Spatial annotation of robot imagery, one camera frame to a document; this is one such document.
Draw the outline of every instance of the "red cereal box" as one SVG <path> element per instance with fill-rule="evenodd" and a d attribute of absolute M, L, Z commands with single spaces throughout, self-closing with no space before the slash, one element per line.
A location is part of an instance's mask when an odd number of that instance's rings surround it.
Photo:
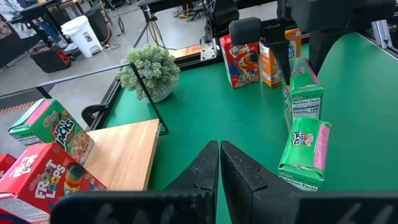
<path fill-rule="evenodd" d="M 233 46 L 228 34 L 220 38 L 220 44 L 232 88 L 260 80 L 258 43 Z"/>
<path fill-rule="evenodd" d="M 0 155 L 0 179 L 4 176 L 8 169 L 17 161 L 17 159 L 10 154 Z"/>
<path fill-rule="evenodd" d="M 17 159 L 10 154 L 0 155 L 0 179 L 1 177 L 4 176 L 7 170 L 13 165 L 13 163 L 15 163 L 15 161 L 17 161 Z M 17 224 L 17 223 L 26 223 L 26 222 L 0 209 L 0 223 Z"/>
<path fill-rule="evenodd" d="M 105 189 L 57 143 L 36 144 L 0 180 L 0 208 L 30 223 L 48 223 L 64 195 Z"/>

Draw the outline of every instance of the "potted plant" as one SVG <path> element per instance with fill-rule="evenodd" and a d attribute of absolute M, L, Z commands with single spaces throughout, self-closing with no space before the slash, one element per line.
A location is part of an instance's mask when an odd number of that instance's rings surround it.
<path fill-rule="evenodd" d="M 142 77 L 153 101 L 160 102 L 170 95 L 173 85 L 178 82 L 180 68 L 174 63 L 174 56 L 167 49 L 145 45 L 142 49 L 131 49 L 122 62 L 133 62 Z M 137 99 L 147 99 L 131 67 L 123 67 L 116 76 L 121 86 L 129 91 L 137 91 Z"/>

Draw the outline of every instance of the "white pot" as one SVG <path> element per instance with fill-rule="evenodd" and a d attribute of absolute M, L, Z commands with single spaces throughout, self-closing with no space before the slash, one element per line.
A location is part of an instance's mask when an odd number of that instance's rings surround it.
<path fill-rule="evenodd" d="M 151 94 L 150 96 L 152 97 L 152 100 L 154 101 L 154 103 L 158 103 L 158 102 L 166 99 L 171 94 L 172 90 L 173 90 L 173 85 L 164 85 L 158 91 L 158 94 L 156 94 L 156 95 Z M 146 95 L 145 95 L 145 97 L 142 100 L 144 100 L 145 102 L 149 103 L 149 100 L 147 99 Z"/>

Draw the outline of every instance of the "white trash can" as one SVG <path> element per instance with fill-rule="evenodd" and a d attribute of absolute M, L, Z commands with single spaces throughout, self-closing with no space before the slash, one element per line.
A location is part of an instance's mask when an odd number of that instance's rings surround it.
<path fill-rule="evenodd" d="M 79 16 L 61 26 L 64 35 L 69 36 L 76 43 L 86 58 L 102 51 L 102 46 L 88 22 L 86 16 Z"/>

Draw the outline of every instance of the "wooden board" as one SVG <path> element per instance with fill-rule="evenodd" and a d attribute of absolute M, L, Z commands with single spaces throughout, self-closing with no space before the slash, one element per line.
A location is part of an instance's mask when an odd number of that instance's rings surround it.
<path fill-rule="evenodd" d="M 198 44 L 190 47 L 185 47 L 183 49 L 173 50 L 170 52 L 170 54 L 173 55 L 175 58 L 179 58 L 191 54 L 200 53 L 200 51 L 201 47 L 200 44 Z"/>
<path fill-rule="evenodd" d="M 90 131 L 95 145 L 84 167 L 107 190 L 146 190 L 159 131 L 158 119 Z"/>

